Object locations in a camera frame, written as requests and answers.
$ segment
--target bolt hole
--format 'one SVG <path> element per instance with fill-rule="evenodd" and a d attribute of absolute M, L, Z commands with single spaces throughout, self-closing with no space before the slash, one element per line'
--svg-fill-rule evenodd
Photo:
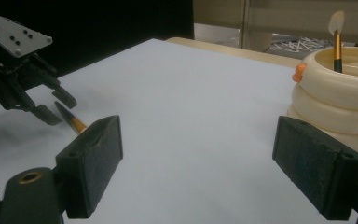
<path fill-rule="evenodd" d="M 20 182 L 20 184 L 29 184 L 29 183 L 35 182 L 40 177 L 42 177 L 41 173 L 32 172 L 32 173 L 29 173 L 29 174 L 23 176 L 19 182 Z"/>

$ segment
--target orange object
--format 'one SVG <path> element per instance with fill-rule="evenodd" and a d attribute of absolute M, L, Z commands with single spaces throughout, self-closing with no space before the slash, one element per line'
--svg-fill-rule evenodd
<path fill-rule="evenodd" d="M 77 133 L 83 133 L 87 129 L 87 126 L 82 123 L 80 119 L 73 117 L 71 118 L 71 121 L 71 126 L 73 126 Z"/>
<path fill-rule="evenodd" d="M 302 74 L 305 70 L 305 68 L 307 67 L 307 65 L 305 63 L 300 63 L 297 67 L 296 67 L 296 72 L 292 75 L 292 80 L 294 82 L 300 82 L 302 79 Z"/>

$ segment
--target screw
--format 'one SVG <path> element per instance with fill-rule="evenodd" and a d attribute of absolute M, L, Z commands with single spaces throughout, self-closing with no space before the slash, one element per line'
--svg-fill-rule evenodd
<path fill-rule="evenodd" d="M 14 53 L 15 53 L 17 56 L 20 56 L 20 55 L 21 55 L 21 50 L 20 50 L 20 49 L 16 49 L 16 50 L 14 50 Z"/>

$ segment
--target paintbrush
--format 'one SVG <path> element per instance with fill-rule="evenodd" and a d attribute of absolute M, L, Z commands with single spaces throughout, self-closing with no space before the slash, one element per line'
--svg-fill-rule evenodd
<path fill-rule="evenodd" d="M 60 111 L 63 119 L 72 127 L 72 129 L 74 129 L 77 134 L 81 134 L 87 129 L 87 126 L 75 115 L 69 112 L 69 110 L 63 107 L 63 105 L 57 101 L 54 102 L 54 104 L 56 105 L 58 111 Z"/>
<path fill-rule="evenodd" d="M 337 11 L 331 16 L 328 30 L 334 37 L 334 71 L 342 73 L 341 31 L 344 25 L 344 11 Z"/>

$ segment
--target paintbrush handle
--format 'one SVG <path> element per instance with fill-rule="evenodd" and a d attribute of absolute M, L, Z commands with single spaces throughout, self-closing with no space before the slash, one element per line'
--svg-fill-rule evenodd
<path fill-rule="evenodd" d="M 71 121 L 71 125 L 79 134 L 83 133 L 87 129 L 87 126 L 76 117 L 71 118 Z"/>
<path fill-rule="evenodd" d="M 342 59 L 334 60 L 334 71 L 342 73 Z"/>

